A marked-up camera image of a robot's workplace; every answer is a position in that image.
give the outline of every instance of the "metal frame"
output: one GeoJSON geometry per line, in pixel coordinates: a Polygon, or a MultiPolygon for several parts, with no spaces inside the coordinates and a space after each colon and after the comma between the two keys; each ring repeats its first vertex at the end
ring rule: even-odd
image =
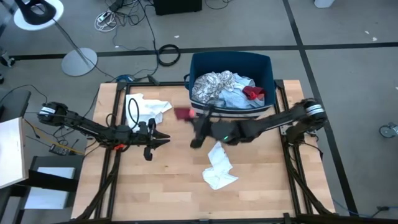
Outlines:
{"type": "MultiPolygon", "coordinates": [[[[284,109],[287,110],[289,108],[287,104],[287,96],[285,92],[285,88],[283,85],[283,80],[276,80],[275,83],[277,84],[277,89],[281,92],[282,95],[282,101],[283,101],[283,106],[284,109]]],[[[159,86],[184,86],[185,82],[161,82],[159,86]]],[[[153,83],[118,83],[117,91],[116,91],[116,96],[115,96],[115,101],[113,105],[113,113],[117,115],[118,113],[118,106],[119,106],[119,101],[120,101],[120,96],[122,89],[125,87],[125,93],[129,94],[130,90],[132,87],[135,86],[155,86],[153,83]]],[[[276,101],[275,103],[275,112],[280,113],[280,106],[276,101]]],[[[121,116],[121,124],[124,124],[126,122],[126,97],[124,97],[123,101],[123,111],[122,111],[122,116],[121,116]]],[[[111,120],[111,125],[115,125],[116,123],[116,117],[112,116],[111,120]]],[[[285,163],[288,161],[290,162],[290,154],[289,154],[289,146],[285,140],[285,137],[282,135],[282,130],[280,130],[280,140],[282,143],[282,148],[284,151],[284,158],[285,158],[285,163]]],[[[104,159],[104,164],[103,164],[103,172],[101,174],[101,185],[103,184],[103,181],[106,177],[106,174],[108,173],[108,167],[109,167],[109,158],[110,158],[110,153],[112,149],[107,149],[105,152],[105,159],[104,159]]],[[[295,160],[296,160],[296,166],[299,172],[300,178],[305,182],[305,176],[303,172],[303,167],[302,167],[302,161],[300,157],[300,153],[298,149],[295,152],[295,160]]],[[[114,158],[114,163],[117,164],[117,171],[118,173],[119,166],[120,166],[120,160],[121,160],[121,151],[116,151],[116,155],[114,158]]],[[[293,176],[287,172],[288,179],[289,179],[289,187],[290,187],[290,192],[292,194],[292,203],[294,206],[294,212],[297,215],[303,214],[301,212],[300,204],[299,204],[299,196],[297,193],[296,185],[295,185],[295,180],[293,176]]],[[[109,201],[108,201],[108,208],[106,211],[106,218],[112,219],[113,215],[113,208],[114,208],[114,203],[115,203],[115,196],[116,196],[116,185],[117,185],[117,177],[111,184],[111,190],[109,192],[109,201]]],[[[309,202],[309,200],[306,198],[304,195],[304,198],[306,200],[305,202],[305,207],[308,212],[308,214],[312,214],[312,206],[309,202]]],[[[101,209],[102,206],[99,205],[98,208],[96,209],[95,212],[95,218],[99,218],[101,216],[101,209]]],[[[276,217],[276,218],[246,218],[246,219],[224,219],[224,220],[162,220],[162,221],[119,221],[119,222],[112,222],[112,223],[120,223],[120,224],[128,224],[128,223],[134,223],[134,224],[159,224],[159,223],[177,223],[177,224],[184,224],[184,223],[199,223],[199,224],[205,224],[205,223],[292,223],[295,221],[294,218],[290,218],[288,213],[281,214],[283,217],[276,217]]]]}

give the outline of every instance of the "floor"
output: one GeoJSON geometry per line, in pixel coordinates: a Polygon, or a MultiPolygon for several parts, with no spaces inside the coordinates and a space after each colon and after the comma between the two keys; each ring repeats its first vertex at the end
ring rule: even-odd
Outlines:
{"type": "MultiPolygon", "coordinates": [[[[94,30],[95,17],[106,10],[103,1],[62,2],[65,12],[59,23],[78,46],[98,52],[98,67],[104,72],[116,76],[155,67],[153,55],[127,52],[118,56],[115,52],[125,50],[112,43],[115,32],[94,30]]],[[[208,3],[213,7],[224,4],[220,0],[208,3]]],[[[317,9],[313,0],[234,0],[222,10],[212,10],[203,4],[200,12],[168,16],[156,16],[148,8],[157,46],[176,44],[185,49],[176,65],[160,67],[154,76],[159,81],[182,81],[189,72],[192,53],[214,50],[209,48],[225,47],[224,50],[270,56],[275,79],[300,80],[306,97],[322,98],[333,129],[318,133],[332,197],[346,206],[331,155],[337,148],[358,212],[372,215],[376,206],[398,205],[398,179],[394,176],[398,169],[398,138],[384,139],[378,133],[381,125],[397,121],[398,104],[394,103],[398,96],[397,10],[395,0],[336,0],[328,9],[317,9]]],[[[0,19],[7,20],[4,15],[7,11],[0,9],[0,13],[0,19]]],[[[150,49],[152,35],[148,23],[120,27],[115,43],[128,49],[138,46],[150,49]]],[[[60,63],[71,47],[54,26],[27,32],[16,27],[11,19],[0,36],[0,45],[20,59],[11,69],[0,68],[6,77],[2,87],[33,84],[49,100],[65,103],[77,113],[85,113],[98,84],[111,79],[97,70],[78,78],[66,76],[60,63]]],[[[166,54],[162,59],[172,61],[175,56],[166,54]]],[[[28,111],[38,111],[43,100],[43,96],[32,90],[28,111]]],[[[55,130],[40,124],[34,114],[26,114],[25,118],[46,131],[55,130]]],[[[26,132],[33,136],[30,129],[26,132]]],[[[84,136],[73,133],[67,139],[70,144],[80,139],[75,148],[83,150],[84,136]]],[[[26,148],[30,158],[52,155],[46,146],[30,139],[26,148]]],[[[13,199],[10,204],[11,207],[17,201],[13,199]]],[[[348,215],[345,209],[335,205],[338,213],[348,215]]],[[[26,211],[22,223],[65,221],[70,212],[70,208],[26,211]]],[[[398,218],[398,210],[381,212],[377,217],[398,218]]],[[[7,213],[2,223],[10,223],[9,220],[12,215],[7,213]]]]}

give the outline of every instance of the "wooden tabletop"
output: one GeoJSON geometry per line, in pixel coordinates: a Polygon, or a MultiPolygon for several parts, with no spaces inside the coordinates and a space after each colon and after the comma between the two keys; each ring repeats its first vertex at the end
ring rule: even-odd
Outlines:
{"type": "MultiPolygon", "coordinates": [[[[285,80],[284,84],[290,106],[303,99],[298,80],[285,80]]],[[[94,121],[105,124],[106,115],[112,112],[115,92],[116,84],[101,84],[94,121]]],[[[190,106],[188,91],[183,86],[133,87],[131,93],[142,93],[144,99],[169,101],[173,107],[190,106]]],[[[118,121],[123,99],[124,95],[119,102],[118,121]]],[[[273,108],[263,116],[271,114],[273,108]]],[[[144,159],[143,147],[131,146],[121,155],[113,220],[275,218],[285,212],[294,216],[278,129],[264,132],[251,143],[223,146],[233,165],[230,174],[239,179],[219,190],[212,190],[202,177],[202,172],[211,166],[207,154],[215,145],[213,139],[207,138],[200,149],[191,149],[192,125],[177,121],[173,110],[164,113],[157,129],[171,135],[171,141],[153,151],[153,161],[144,159]]],[[[309,136],[306,142],[317,145],[309,136]]],[[[84,211],[98,189],[104,152],[103,148],[97,149],[83,162],[72,218],[84,211]]],[[[302,145],[300,153],[309,188],[333,212],[318,151],[302,145]]],[[[305,211],[301,191],[298,192],[305,211]]],[[[103,215],[108,199],[109,191],[104,196],[103,215]]]]}

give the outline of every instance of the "caster wheel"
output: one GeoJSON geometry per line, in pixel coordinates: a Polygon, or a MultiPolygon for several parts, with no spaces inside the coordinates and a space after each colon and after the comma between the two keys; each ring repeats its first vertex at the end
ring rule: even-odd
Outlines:
{"type": "Polygon", "coordinates": [[[0,59],[1,64],[4,65],[4,66],[7,66],[7,67],[11,67],[11,66],[13,66],[15,64],[15,59],[10,58],[10,61],[11,61],[11,64],[9,66],[7,61],[6,61],[6,59],[4,59],[4,58],[0,59]]]}
{"type": "Polygon", "coordinates": [[[384,138],[393,138],[396,136],[396,132],[388,125],[383,125],[379,128],[379,133],[384,138]]]}

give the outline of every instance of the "laundry basket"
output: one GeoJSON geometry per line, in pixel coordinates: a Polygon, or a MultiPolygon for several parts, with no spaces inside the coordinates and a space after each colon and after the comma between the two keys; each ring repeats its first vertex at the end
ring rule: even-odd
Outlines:
{"type": "Polygon", "coordinates": [[[205,52],[193,54],[191,69],[184,76],[185,88],[196,113],[202,114],[208,108],[206,104],[192,98],[192,88],[196,78],[210,72],[221,73],[225,70],[254,80],[256,86],[266,91],[264,106],[253,109],[218,108],[213,116],[224,118],[257,118],[275,103],[275,84],[272,75],[271,59],[268,56],[249,52],[205,52]]]}

